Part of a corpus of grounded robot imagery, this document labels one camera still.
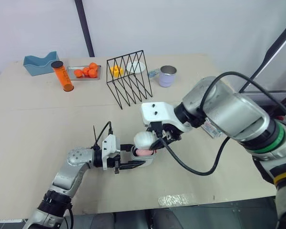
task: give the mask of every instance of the orange tube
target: orange tube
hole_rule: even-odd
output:
[[[62,85],[64,91],[66,91],[66,92],[72,91],[74,89],[74,86],[72,85],[71,80],[68,76],[68,73],[67,73],[65,67],[63,66],[63,62],[62,61],[54,61],[51,64],[51,67],[53,68],[53,70],[55,71],[55,73],[57,75],[57,78],[61,82],[61,85]]]

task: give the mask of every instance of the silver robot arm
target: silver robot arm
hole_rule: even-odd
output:
[[[65,211],[72,207],[71,199],[80,186],[85,171],[94,167],[93,162],[93,149],[78,147],[71,150],[43,201],[23,229],[59,228]]]
[[[205,118],[236,140],[253,157],[263,178],[277,188],[276,209],[278,218],[286,215],[286,125],[271,119],[251,99],[235,93],[222,81],[218,81],[204,104],[199,106],[206,89],[215,77],[206,77],[173,107],[166,103],[142,104],[146,132],[134,138],[137,148],[159,149],[181,139],[181,134],[200,127]]]
[[[103,170],[107,170],[109,167],[114,167],[115,173],[119,173],[119,170],[136,168],[145,163],[145,161],[121,163],[120,151],[130,151],[133,145],[121,145],[120,140],[111,133],[112,130],[103,140],[102,147],[94,144],[92,148],[77,147],[68,153],[66,162],[23,229],[59,228],[64,213],[72,207],[71,200],[87,169],[102,167]]]

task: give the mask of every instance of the metal tray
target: metal tray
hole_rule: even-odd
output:
[[[67,72],[69,75],[70,80],[99,80],[101,78],[102,73],[102,67],[100,65],[97,66],[97,77],[96,78],[90,78],[89,76],[83,75],[82,77],[78,78],[76,75],[74,75],[74,70],[76,69],[83,69],[83,68],[89,68],[89,66],[68,66]]]

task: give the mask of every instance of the black metal rack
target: black metal rack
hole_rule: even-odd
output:
[[[146,68],[141,69],[139,62],[145,64]],[[131,68],[128,71],[126,68],[129,63]],[[123,107],[120,96],[128,106],[131,101],[136,104],[137,99],[142,102],[143,98],[153,96],[143,50],[107,60],[106,81],[121,109]]]

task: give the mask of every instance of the table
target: table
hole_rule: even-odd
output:
[[[63,60],[65,65],[107,58]],[[153,98],[179,104],[203,77],[219,72],[203,54],[147,56],[149,70],[171,64],[176,82],[162,88],[151,80]],[[74,81],[64,92],[54,73],[30,76],[22,62],[11,63],[0,76],[0,219],[30,216],[51,181],[76,146],[93,144],[93,125],[99,132],[108,120],[122,144],[133,143],[144,130],[140,104],[121,110],[106,86],[106,72],[99,81]],[[223,138],[212,139],[201,128],[171,144],[189,166],[206,171],[213,165]],[[160,150],[145,168],[86,172],[73,198],[74,214],[116,212],[177,205],[196,205],[273,196],[276,189],[262,178],[250,155],[235,141],[226,145],[217,170],[210,176],[193,175]]]

